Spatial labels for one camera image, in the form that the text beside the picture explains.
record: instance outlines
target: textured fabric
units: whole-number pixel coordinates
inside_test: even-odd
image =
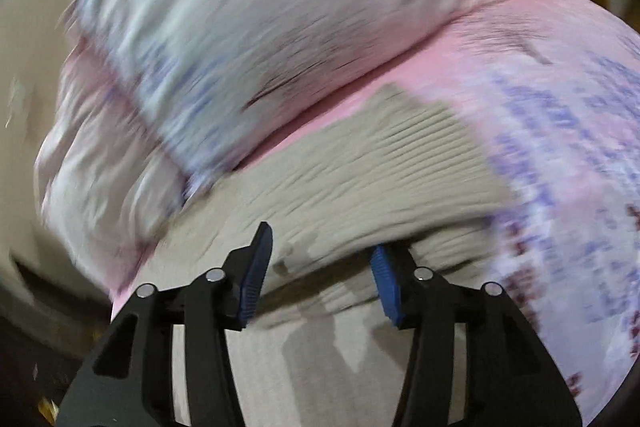
[[[508,181],[516,202],[495,220],[498,255],[478,280],[507,288],[588,425],[640,351],[640,37],[587,0],[507,0],[334,93],[252,161],[356,113],[390,82],[446,102]],[[249,425],[391,425],[406,360],[396,349],[409,341],[372,319],[377,306],[233,335]]]
[[[56,121],[34,165],[44,225],[94,283],[116,293],[182,206],[184,178],[84,44],[66,60]]]
[[[182,171],[208,188],[327,93],[495,0],[78,0]]]
[[[188,283],[265,220],[274,251],[263,287],[269,316],[258,324],[308,316],[318,299],[337,312],[376,297],[367,255],[357,253],[377,244],[416,237],[417,263],[433,269],[483,261],[491,252],[474,247],[476,236],[484,240],[507,195],[442,104],[423,106],[385,86],[360,113],[221,179],[174,224],[137,280],[189,263],[165,281]],[[191,233],[205,223],[210,239]]]

